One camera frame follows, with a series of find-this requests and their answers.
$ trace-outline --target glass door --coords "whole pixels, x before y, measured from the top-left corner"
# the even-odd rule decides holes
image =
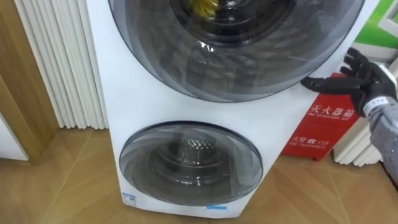
[[[248,140],[196,122],[139,131],[125,144],[119,163],[137,190],[178,205],[232,202],[252,192],[262,177],[261,157]]]
[[[364,0],[117,0],[134,56],[167,86],[217,102],[256,100],[311,74]]]

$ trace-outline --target white washing machine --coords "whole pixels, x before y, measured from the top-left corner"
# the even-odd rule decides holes
[[[87,0],[127,205],[239,216],[378,1],[214,3]]]

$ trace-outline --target red fire extinguisher box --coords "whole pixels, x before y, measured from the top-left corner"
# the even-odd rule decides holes
[[[349,96],[321,95],[313,102],[282,154],[320,161],[354,125],[359,116]]]

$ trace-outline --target green poster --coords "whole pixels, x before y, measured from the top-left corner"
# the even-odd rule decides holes
[[[398,48],[398,38],[378,27],[379,22],[393,2],[394,0],[380,0],[379,5],[355,40],[356,43],[392,49]],[[398,15],[395,16],[394,20],[398,21]]]

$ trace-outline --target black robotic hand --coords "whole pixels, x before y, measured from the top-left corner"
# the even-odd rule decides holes
[[[397,100],[396,86],[388,70],[370,62],[363,54],[350,48],[344,58],[348,67],[341,67],[345,77],[304,78],[301,84],[309,90],[332,95],[350,95],[357,114],[365,117],[364,106],[379,96]]]

